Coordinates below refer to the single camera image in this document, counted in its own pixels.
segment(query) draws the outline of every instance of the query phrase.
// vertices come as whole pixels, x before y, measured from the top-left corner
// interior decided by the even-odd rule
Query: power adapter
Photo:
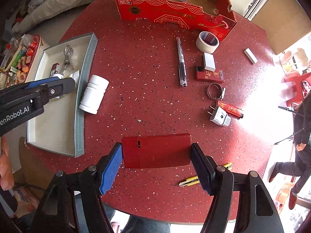
[[[221,126],[229,126],[231,117],[228,116],[226,111],[219,106],[215,108],[210,106],[210,108],[213,109],[213,113],[208,112],[211,115],[210,121]]]

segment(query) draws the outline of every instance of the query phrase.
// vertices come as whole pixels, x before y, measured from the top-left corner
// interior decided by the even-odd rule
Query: white pipe
[[[268,0],[261,0],[258,6],[254,9],[254,11],[249,15],[248,20],[251,21],[260,11],[260,9],[265,5]]]

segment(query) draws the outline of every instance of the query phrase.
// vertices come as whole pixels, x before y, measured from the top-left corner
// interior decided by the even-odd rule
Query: person's hand
[[[14,177],[9,158],[9,145],[6,138],[1,137],[2,155],[0,155],[0,186],[2,189],[9,190],[14,186]]]
[[[296,146],[296,149],[298,152],[302,151],[304,148],[306,147],[306,144],[305,143],[301,143],[301,144],[298,144]]]

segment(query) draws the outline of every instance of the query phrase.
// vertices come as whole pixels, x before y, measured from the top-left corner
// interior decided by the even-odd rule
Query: yellow utility knife
[[[231,170],[232,169],[232,163],[231,162],[226,163],[224,165],[224,167],[227,168],[228,170]],[[194,184],[197,184],[197,183],[200,183],[199,178],[197,176],[193,176],[193,177],[187,178],[183,182],[180,182],[178,185],[180,187],[183,187],[183,186],[191,186],[191,185],[194,185]]]

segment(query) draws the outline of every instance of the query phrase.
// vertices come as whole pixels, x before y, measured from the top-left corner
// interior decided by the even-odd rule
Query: small white block
[[[244,52],[253,64],[256,64],[258,62],[255,55],[252,53],[252,51],[249,48],[247,48]]]
[[[209,53],[204,53],[204,69],[214,72],[216,70],[214,56]]]

